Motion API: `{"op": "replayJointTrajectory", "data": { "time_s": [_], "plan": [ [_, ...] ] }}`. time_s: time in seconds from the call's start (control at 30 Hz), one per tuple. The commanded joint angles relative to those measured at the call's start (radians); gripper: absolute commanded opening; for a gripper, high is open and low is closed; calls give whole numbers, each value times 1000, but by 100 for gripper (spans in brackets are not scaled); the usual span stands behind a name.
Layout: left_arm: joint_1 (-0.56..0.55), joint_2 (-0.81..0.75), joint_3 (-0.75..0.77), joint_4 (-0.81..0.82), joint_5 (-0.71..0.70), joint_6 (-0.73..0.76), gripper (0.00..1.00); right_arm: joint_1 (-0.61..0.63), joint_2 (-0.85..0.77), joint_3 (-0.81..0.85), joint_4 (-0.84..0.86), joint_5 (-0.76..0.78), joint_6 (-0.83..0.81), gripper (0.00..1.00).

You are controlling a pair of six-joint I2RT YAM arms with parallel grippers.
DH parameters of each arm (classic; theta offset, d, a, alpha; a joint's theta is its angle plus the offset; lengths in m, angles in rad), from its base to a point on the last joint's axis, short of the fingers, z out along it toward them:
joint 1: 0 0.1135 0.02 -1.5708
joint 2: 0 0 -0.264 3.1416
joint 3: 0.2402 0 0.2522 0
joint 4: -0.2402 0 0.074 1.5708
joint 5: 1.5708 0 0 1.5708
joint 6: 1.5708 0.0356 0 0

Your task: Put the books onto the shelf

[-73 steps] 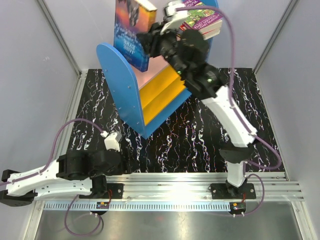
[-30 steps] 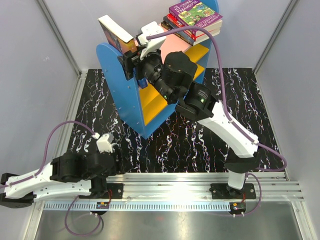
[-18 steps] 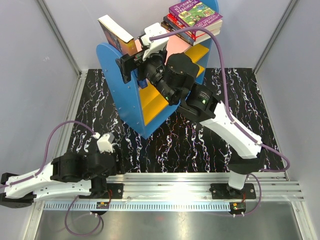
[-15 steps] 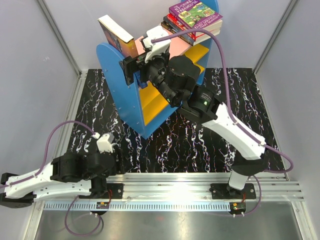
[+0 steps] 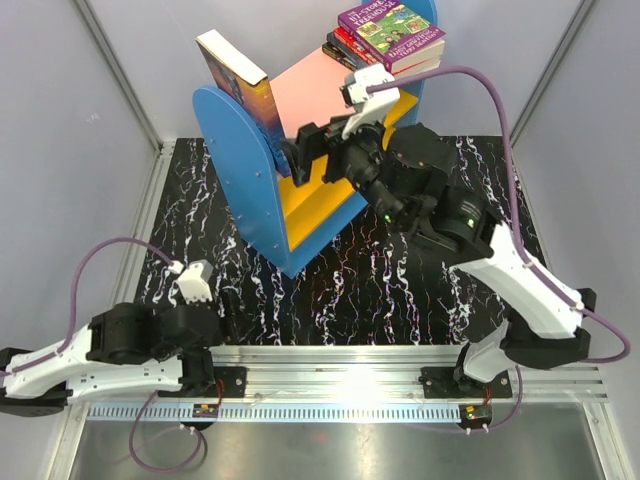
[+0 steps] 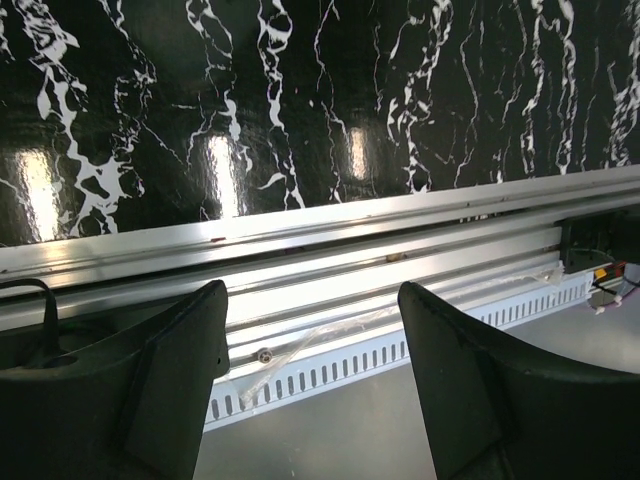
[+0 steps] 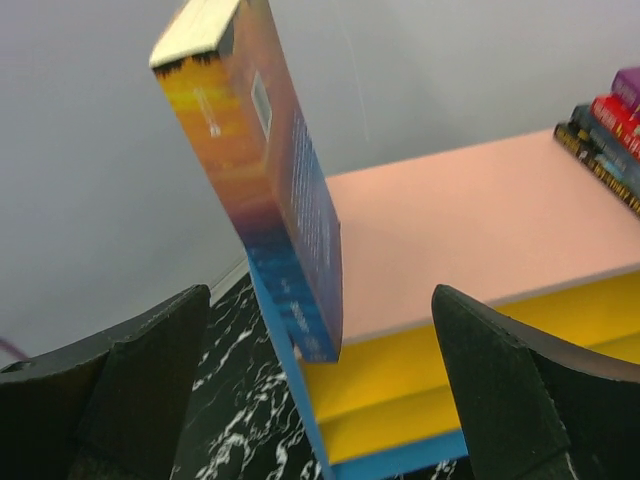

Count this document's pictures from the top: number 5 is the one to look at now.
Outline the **blue Jane Eyre book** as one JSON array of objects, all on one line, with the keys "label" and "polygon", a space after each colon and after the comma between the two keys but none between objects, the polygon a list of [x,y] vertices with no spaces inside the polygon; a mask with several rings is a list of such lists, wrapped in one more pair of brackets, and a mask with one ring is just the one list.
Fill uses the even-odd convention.
[{"label": "blue Jane Eyre book", "polygon": [[216,29],[195,39],[218,88],[231,96],[254,120],[274,157],[276,171],[290,177],[281,148],[285,132],[266,72],[233,46]]}]

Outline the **Nineteen Eighty-Four book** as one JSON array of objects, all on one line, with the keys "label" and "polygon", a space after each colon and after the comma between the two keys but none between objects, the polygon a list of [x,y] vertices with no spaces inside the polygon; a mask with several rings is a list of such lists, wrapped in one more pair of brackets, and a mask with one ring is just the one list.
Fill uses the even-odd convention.
[{"label": "Nineteen Eighty-Four book", "polygon": [[348,59],[357,68],[365,68],[369,65],[369,62],[365,57],[362,57],[350,47],[340,41],[333,32],[329,32],[326,35],[326,40],[334,46],[346,59]]}]

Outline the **black blue Treehouse book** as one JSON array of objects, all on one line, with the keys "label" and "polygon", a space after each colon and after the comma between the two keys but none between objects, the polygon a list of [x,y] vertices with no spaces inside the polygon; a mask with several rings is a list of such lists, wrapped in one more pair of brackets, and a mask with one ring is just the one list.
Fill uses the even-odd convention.
[{"label": "black blue Treehouse book", "polygon": [[369,65],[377,63],[377,60],[375,58],[368,58],[367,56],[361,57],[342,44],[334,45],[326,41],[321,46],[321,49],[327,56],[352,71],[366,68]]}]

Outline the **red 13-Storey Treehouse book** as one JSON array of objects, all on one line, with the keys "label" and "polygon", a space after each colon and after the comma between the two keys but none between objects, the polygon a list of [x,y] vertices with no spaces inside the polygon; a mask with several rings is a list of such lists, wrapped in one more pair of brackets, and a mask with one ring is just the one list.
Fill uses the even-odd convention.
[{"label": "red 13-Storey Treehouse book", "polygon": [[375,58],[397,78],[437,67],[445,47],[445,34],[437,28],[404,35],[396,30],[382,31],[371,37],[349,33],[343,27],[335,28],[333,33],[362,57]]}]

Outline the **purple 117-Storey Treehouse book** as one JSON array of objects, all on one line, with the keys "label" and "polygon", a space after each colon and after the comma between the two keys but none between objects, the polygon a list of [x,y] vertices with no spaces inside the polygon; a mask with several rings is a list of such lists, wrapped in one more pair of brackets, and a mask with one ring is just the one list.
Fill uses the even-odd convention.
[{"label": "purple 117-Storey Treehouse book", "polygon": [[440,66],[445,32],[400,1],[371,1],[337,22],[396,79]]}]

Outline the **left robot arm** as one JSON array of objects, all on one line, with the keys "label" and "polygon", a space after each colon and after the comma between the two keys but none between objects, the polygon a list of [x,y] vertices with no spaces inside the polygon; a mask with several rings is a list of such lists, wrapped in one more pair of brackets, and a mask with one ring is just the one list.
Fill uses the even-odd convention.
[{"label": "left robot arm", "polygon": [[155,309],[119,303],[76,332],[66,349],[1,351],[1,411],[37,418],[89,399],[156,392],[205,397],[224,391],[212,350],[235,345],[247,320],[238,295]]}]

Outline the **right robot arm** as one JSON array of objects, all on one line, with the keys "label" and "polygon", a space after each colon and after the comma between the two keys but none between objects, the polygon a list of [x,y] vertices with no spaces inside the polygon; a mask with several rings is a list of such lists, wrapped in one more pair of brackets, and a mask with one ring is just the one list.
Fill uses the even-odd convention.
[{"label": "right robot arm", "polygon": [[509,226],[473,191],[450,183],[457,151],[418,123],[389,131],[366,123],[347,132],[347,116],[309,123],[280,142],[295,186],[327,156],[325,183],[345,179],[394,233],[423,252],[476,277],[510,307],[507,320],[479,342],[467,343],[437,388],[475,397],[513,366],[550,370],[587,359],[590,334],[582,320],[595,294],[537,277],[536,258],[519,253]]}]

